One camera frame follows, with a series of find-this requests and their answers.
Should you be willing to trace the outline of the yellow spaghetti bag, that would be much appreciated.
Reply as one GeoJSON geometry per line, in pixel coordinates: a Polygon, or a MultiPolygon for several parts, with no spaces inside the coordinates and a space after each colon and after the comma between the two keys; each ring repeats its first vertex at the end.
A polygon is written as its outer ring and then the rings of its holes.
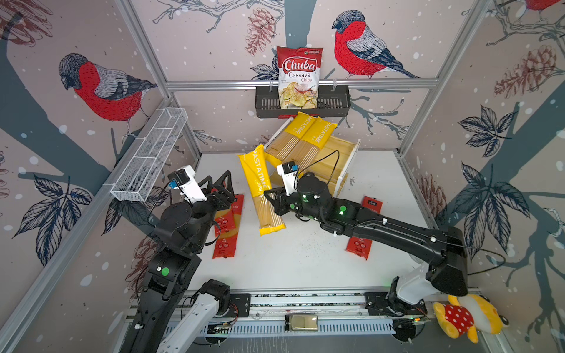
{"type": "Polygon", "coordinates": [[[266,160],[274,167],[279,166],[290,155],[292,149],[305,136],[316,120],[317,117],[299,112],[264,148],[266,160]]]}
{"type": "Polygon", "coordinates": [[[275,213],[273,205],[264,196],[265,191],[272,190],[264,146],[259,145],[253,151],[240,155],[238,158],[250,188],[260,225],[260,235],[264,236],[285,229],[284,221],[275,213]]]}
{"type": "Polygon", "coordinates": [[[328,142],[337,124],[316,118],[284,162],[294,162],[301,169],[310,165],[328,142]]]}

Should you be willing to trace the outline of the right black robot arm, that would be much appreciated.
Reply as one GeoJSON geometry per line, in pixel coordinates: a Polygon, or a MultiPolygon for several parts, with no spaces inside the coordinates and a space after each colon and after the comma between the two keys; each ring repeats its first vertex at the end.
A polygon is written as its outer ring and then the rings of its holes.
{"type": "Polygon", "coordinates": [[[383,216],[362,204],[332,197],[325,183],[308,173],[288,194],[285,188],[264,192],[275,213],[313,219],[332,234],[379,242],[424,261],[410,274],[396,277],[388,298],[415,305],[442,292],[464,297],[468,291],[467,253],[460,229],[428,229],[383,216]]]}

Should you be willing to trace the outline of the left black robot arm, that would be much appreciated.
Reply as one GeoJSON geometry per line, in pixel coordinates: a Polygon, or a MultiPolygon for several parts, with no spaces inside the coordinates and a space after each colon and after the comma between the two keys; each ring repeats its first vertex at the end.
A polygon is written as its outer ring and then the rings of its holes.
{"type": "Polygon", "coordinates": [[[232,175],[218,180],[207,176],[197,182],[191,166],[169,175],[171,189],[182,201],[168,206],[152,236],[163,244],[148,263],[141,285],[138,310],[125,336],[121,352],[156,352],[170,319],[201,263],[200,253],[215,226],[216,213],[235,201],[232,175]]]}

